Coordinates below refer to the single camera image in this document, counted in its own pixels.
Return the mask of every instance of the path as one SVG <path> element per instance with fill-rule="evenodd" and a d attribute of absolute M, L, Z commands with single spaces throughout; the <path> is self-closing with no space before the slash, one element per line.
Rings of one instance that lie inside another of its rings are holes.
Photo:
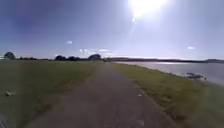
<path fill-rule="evenodd" d="M 27 128 L 174 128 L 130 79 L 105 64 Z"/>

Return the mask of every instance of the green grass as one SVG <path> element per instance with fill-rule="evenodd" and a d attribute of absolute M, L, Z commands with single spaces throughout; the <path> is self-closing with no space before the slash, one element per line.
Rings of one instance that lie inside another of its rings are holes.
<path fill-rule="evenodd" d="M 22 127 L 50 109 L 80 82 L 98 62 L 0 61 L 0 114 L 9 126 Z M 5 97 L 6 90 L 15 93 Z"/>
<path fill-rule="evenodd" d="M 204 97 L 205 84 L 139 66 L 116 64 L 153 98 L 179 126 L 188 127 Z"/>
<path fill-rule="evenodd" d="M 192 128 L 224 127 L 224 88 L 207 83 L 200 107 L 189 120 Z"/>

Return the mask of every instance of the blue sky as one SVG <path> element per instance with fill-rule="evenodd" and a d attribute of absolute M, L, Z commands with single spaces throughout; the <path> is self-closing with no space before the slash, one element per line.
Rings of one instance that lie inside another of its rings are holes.
<path fill-rule="evenodd" d="M 224 59 L 223 7 L 167 0 L 133 22 L 129 0 L 0 0 L 0 54 Z"/>

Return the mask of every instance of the treeline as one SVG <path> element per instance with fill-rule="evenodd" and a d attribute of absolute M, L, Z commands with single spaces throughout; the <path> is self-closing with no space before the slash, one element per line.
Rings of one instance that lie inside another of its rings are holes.
<path fill-rule="evenodd" d="M 100 54 L 93 54 L 93 55 L 89 56 L 88 58 L 79 58 L 79 57 L 75 57 L 75 56 L 65 57 L 63 55 L 58 55 L 54 59 L 37 59 L 37 58 L 34 58 L 34 57 L 20 57 L 20 58 L 16 58 L 15 54 L 12 53 L 12 52 L 7 52 L 6 54 L 4 54 L 4 58 L 3 59 L 10 59 L 10 60 L 15 60 L 15 59 L 16 60 L 55 60 L 55 61 L 102 60 Z"/>

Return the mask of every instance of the river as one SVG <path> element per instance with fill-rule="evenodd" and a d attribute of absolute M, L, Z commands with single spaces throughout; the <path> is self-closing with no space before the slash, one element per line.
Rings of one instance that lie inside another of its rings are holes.
<path fill-rule="evenodd" d="M 224 64 L 216 63 L 166 63 L 166 62 L 119 62 L 184 76 L 186 73 L 203 75 L 208 81 L 224 86 Z"/>

